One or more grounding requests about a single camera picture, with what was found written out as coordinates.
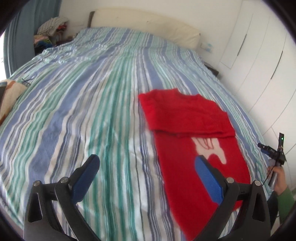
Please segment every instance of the red sweater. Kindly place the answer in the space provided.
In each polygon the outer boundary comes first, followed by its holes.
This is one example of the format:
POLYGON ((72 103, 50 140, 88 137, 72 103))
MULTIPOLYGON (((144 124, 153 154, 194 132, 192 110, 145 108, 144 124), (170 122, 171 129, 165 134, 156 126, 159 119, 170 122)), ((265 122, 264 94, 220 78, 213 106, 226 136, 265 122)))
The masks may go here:
POLYGON ((140 94, 155 144, 168 202, 188 240, 205 227, 216 208, 194 168, 204 155, 225 177, 250 183, 250 174, 226 112, 201 95, 173 90, 140 94))

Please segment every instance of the blue striped duvet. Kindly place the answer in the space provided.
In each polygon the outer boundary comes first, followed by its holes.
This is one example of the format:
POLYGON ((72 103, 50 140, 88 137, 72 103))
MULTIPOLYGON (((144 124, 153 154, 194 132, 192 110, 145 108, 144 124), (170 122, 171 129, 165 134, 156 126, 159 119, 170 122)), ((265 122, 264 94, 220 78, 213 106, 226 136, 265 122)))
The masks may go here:
MULTIPOLYGON (((263 138, 247 114, 195 52, 159 37, 85 29, 11 78, 33 78, 0 127, 0 201, 20 227, 33 181, 57 182, 94 153, 101 167, 78 206, 102 240, 185 240, 170 213, 137 97, 152 89, 178 88, 217 102, 229 114, 252 179, 266 175, 266 159, 256 147, 263 138)), ((58 206, 56 211, 70 234, 58 206)))

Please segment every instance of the cushion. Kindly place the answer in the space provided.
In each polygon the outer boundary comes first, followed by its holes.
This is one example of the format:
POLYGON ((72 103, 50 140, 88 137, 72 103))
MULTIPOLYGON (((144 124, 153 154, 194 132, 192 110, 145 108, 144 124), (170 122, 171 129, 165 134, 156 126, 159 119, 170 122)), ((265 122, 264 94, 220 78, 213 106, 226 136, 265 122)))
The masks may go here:
POLYGON ((0 125, 12 110, 17 99, 27 89, 26 86, 14 80, 3 80, 2 82, 7 82, 7 86, 0 106, 0 125))

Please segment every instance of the white wall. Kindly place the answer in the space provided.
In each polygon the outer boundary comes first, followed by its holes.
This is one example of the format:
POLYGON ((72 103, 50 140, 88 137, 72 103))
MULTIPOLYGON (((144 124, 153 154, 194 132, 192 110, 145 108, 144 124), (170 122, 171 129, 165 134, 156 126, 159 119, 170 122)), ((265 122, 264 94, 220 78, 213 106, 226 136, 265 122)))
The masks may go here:
POLYGON ((200 44, 214 46, 209 53, 198 48, 204 61, 216 67, 234 28, 242 0, 63 0, 60 16, 70 19, 66 35, 74 35, 87 26, 89 12, 99 7, 141 9, 179 19, 196 27, 200 44))

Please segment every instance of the headboard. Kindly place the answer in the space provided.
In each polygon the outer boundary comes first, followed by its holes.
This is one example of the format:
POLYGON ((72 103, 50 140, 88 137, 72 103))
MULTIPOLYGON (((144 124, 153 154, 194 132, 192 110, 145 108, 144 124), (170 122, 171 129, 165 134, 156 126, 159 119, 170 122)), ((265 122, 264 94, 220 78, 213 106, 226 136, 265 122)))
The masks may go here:
POLYGON ((162 37, 181 47, 196 50, 200 33, 179 20, 127 8, 100 8, 89 15, 89 27, 121 27, 162 37))

